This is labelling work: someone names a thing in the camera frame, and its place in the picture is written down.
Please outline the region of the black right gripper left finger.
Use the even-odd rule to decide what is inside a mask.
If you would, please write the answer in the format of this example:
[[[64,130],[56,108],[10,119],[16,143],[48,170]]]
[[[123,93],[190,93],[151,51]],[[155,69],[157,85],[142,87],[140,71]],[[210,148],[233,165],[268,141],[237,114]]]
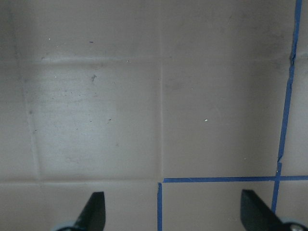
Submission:
[[[74,223],[75,231],[103,231],[106,222],[104,192],[93,192]]]

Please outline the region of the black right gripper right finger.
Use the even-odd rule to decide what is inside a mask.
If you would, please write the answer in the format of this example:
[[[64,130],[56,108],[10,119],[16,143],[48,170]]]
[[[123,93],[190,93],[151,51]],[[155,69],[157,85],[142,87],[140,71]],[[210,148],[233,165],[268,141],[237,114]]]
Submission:
[[[240,220],[246,231],[306,231],[296,222],[282,222],[253,190],[242,190]]]

